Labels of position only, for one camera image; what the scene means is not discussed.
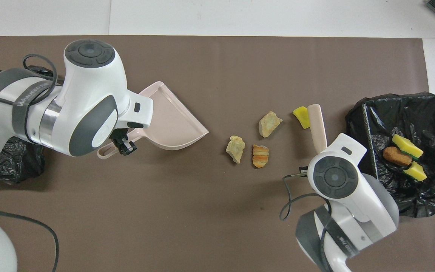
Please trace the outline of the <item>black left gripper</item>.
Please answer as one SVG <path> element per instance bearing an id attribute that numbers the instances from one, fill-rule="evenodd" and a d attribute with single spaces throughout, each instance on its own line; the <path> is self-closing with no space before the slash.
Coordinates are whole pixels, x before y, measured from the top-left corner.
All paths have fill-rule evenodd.
<path id="1" fill-rule="evenodd" d="M 137 150 L 133 141 L 128 141 L 128 128 L 117 128 L 110 134 L 114 146 L 119 146 L 119 153 L 127 156 Z"/>

